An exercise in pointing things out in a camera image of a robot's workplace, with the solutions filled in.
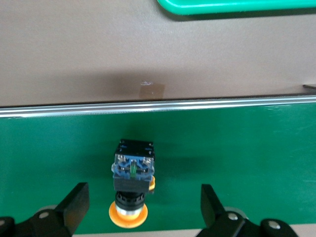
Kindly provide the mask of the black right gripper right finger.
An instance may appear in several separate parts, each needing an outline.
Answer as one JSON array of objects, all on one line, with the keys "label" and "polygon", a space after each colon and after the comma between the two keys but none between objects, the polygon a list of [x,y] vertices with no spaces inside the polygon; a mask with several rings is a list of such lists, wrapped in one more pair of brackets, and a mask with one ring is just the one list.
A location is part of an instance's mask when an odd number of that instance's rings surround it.
[{"label": "black right gripper right finger", "polygon": [[226,210],[210,184],[202,184],[200,209],[206,227],[198,237],[247,237],[246,219],[238,212]]}]

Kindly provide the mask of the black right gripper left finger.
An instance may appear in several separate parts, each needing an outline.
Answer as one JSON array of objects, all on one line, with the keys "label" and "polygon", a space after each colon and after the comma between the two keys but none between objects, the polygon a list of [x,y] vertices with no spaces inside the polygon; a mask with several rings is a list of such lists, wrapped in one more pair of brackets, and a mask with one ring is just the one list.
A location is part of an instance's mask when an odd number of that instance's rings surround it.
[{"label": "black right gripper left finger", "polygon": [[78,183],[54,209],[38,211],[14,228],[16,237],[71,237],[89,209],[89,186]]}]

